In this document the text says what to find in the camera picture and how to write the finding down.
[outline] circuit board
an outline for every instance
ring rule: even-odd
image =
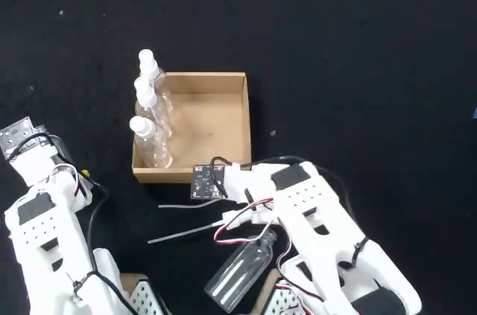
[[[224,183],[224,166],[214,166],[214,176],[219,185]],[[192,172],[191,199],[213,200],[222,198],[221,193],[214,185],[210,165],[196,165]]]

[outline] white wire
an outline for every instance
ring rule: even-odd
[[[76,169],[76,167],[71,164],[56,164],[48,176],[48,181],[53,177],[53,173],[58,168],[61,168],[61,167],[65,167],[65,168],[69,168],[70,170],[73,170],[73,174],[75,175],[75,193],[78,192],[78,188],[80,186],[80,175],[78,174],[78,170]]]
[[[224,198],[217,198],[212,201],[207,201],[201,203],[200,205],[157,205],[158,209],[201,209],[202,207],[207,207],[208,205],[212,205],[218,201],[226,200]]]
[[[211,228],[214,228],[216,226],[220,226],[221,224],[224,224],[224,220],[218,220],[214,223],[211,223],[211,224],[208,224],[206,226],[202,226],[202,227],[198,227],[198,228],[193,228],[193,229],[190,229],[188,231],[184,231],[184,232],[179,232],[179,233],[175,233],[173,235],[166,235],[165,237],[161,237],[161,238],[155,238],[155,239],[150,239],[148,241],[148,244],[153,244],[153,243],[159,243],[159,242],[163,242],[163,241],[167,241],[169,239],[174,239],[174,238],[178,238],[178,237],[183,237],[184,235],[190,235],[192,233],[196,233],[196,232],[202,232],[202,231],[205,231],[206,229],[211,229]]]

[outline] mounting hole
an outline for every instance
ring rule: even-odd
[[[322,224],[321,226],[316,227],[315,232],[317,232],[319,235],[328,235],[329,234],[329,230],[327,229],[327,227],[324,224]]]
[[[340,261],[338,262],[338,266],[344,270],[350,270],[353,268],[352,264],[348,261]]]

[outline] red wire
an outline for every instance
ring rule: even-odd
[[[257,205],[261,205],[263,203],[269,203],[270,201],[273,201],[274,199],[273,198],[265,198],[263,200],[258,200],[256,202],[253,202],[251,203],[250,205],[248,205],[247,207],[243,208],[234,218],[232,218],[232,220],[230,220],[229,222],[223,224],[222,226],[220,226],[217,231],[215,231],[215,234],[214,234],[214,241],[217,243],[217,244],[237,244],[237,243],[248,243],[250,242],[249,239],[246,239],[246,238],[236,238],[236,239],[227,239],[227,240],[219,240],[217,239],[218,236],[225,230],[227,229],[227,227],[234,221],[236,220],[237,218],[239,218],[242,214],[244,214],[246,211],[248,211],[249,209],[257,206]]]

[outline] clear plastic bottle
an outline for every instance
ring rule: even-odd
[[[150,49],[143,49],[139,52],[139,70],[141,71],[140,77],[149,80],[149,83],[154,87],[154,91],[164,100],[165,107],[170,115],[174,107],[171,92],[164,84],[167,74],[159,68],[157,61],[154,59],[154,53]]]
[[[171,121],[162,98],[157,97],[148,80],[143,77],[139,77],[134,81],[134,88],[136,88],[137,97],[136,115],[154,121],[170,138],[172,136]]]
[[[133,116],[129,122],[134,132],[134,144],[148,168],[168,168],[172,155],[165,143],[164,131],[152,120]]]

